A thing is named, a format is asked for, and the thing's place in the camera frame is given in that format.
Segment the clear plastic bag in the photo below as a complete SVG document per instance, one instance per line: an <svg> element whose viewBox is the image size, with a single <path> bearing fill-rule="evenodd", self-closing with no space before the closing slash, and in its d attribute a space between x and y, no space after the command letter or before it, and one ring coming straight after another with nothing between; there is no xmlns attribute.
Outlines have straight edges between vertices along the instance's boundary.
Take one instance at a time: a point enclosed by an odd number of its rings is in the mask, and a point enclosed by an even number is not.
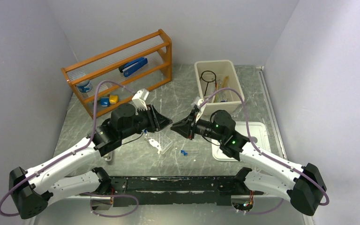
<svg viewBox="0 0 360 225"><path fill-rule="evenodd" d="M171 147L173 147L174 141L164 133L146 133L144 139L147 143L157 150L157 154L165 154Z"/></svg>

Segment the blue capped pins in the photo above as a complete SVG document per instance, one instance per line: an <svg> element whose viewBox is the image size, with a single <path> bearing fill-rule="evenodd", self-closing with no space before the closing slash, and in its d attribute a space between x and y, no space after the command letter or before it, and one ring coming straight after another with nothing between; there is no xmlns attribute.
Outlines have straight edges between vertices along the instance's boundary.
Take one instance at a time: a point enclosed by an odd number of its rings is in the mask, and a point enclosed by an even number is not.
<svg viewBox="0 0 360 225"><path fill-rule="evenodd" d="M189 139L189 135L186 136L186 139L185 139L185 141L183 142L183 145L182 145L182 147L181 147L181 149L180 149L180 152L181 152L181 154L182 154L183 156L187 156L187 155L188 155L188 153L184 150L185 142L186 142L186 140L188 140L188 139Z"/></svg>

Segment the black metal ring tripod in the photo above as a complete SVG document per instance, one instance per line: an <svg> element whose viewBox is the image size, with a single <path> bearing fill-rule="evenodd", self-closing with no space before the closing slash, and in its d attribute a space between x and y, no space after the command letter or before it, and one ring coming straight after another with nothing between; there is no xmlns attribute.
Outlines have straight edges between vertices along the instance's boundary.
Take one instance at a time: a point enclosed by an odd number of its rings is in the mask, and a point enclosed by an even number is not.
<svg viewBox="0 0 360 225"><path fill-rule="evenodd" d="M217 90L217 74L211 70L205 70L201 72L200 81L205 84L203 92L204 96L215 92Z"/></svg>

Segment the tan test tube brush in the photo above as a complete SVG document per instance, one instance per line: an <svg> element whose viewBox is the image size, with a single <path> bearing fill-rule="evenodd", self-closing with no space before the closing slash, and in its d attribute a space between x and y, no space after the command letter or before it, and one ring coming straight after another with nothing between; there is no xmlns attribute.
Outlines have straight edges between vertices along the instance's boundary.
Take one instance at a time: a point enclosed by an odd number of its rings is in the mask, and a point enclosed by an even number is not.
<svg viewBox="0 0 360 225"><path fill-rule="evenodd" d="M226 91L226 88L228 88L228 81L229 81L229 76L225 76L221 82L221 93L224 94Z"/></svg>

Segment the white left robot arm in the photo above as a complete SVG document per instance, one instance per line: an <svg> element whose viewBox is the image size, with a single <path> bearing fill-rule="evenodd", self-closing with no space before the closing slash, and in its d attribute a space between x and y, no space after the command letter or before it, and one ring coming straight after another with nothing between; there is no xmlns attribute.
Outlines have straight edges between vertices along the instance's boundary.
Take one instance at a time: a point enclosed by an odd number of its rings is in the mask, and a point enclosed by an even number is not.
<svg viewBox="0 0 360 225"><path fill-rule="evenodd" d="M53 203L73 195L110 193L112 179L102 167L78 176L69 174L119 148L123 139L145 131L161 131L172 122L153 105L136 109L131 104L122 104L72 148L27 170L13 169L9 174L9 191L18 215L22 219L32 218Z"/></svg>

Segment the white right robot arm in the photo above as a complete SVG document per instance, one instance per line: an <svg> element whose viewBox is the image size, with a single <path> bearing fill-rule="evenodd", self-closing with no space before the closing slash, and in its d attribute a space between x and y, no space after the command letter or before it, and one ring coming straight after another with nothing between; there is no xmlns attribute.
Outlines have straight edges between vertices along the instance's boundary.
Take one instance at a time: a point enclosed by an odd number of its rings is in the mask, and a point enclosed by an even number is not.
<svg viewBox="0 0 360 225"><path fill-rule="evenodd" d="M171 130L189 140L195 135L215 140L227 157L262 169L263 173L249 170L235 180L234 188L239 194L251 190L275 195L307 216L314 215L318 206L329 204L326 185L314 164L301 165L278 157L238 132L236 125L227 111L218 110L210 120L202 120L192 110L186 118L174 123Z"/></svg>

